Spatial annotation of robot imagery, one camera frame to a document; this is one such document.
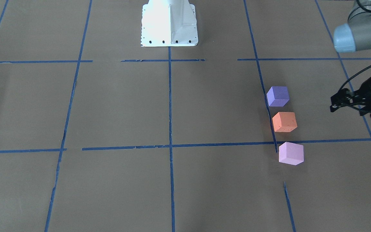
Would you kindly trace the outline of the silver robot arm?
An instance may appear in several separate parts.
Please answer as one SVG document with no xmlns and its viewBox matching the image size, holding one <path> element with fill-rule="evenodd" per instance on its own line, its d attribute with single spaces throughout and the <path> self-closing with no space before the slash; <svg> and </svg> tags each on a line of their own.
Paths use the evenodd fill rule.
<svg viewBox="0 0 371 232">
<path fill-rule="evenodd" d="M 355 0 L 347 23 L 334 31 L 334 47 L 338 53 L 352 53 L 371 50 L 371 0 Z M 331 96 L 331 112 L 342 107 L 357 110 L 361 116 L 371 117 L 371 77 L 363 82 L 356 91 L 347 89 L 351 76 L 341 85 L 336 94 Z"/>
</svg>

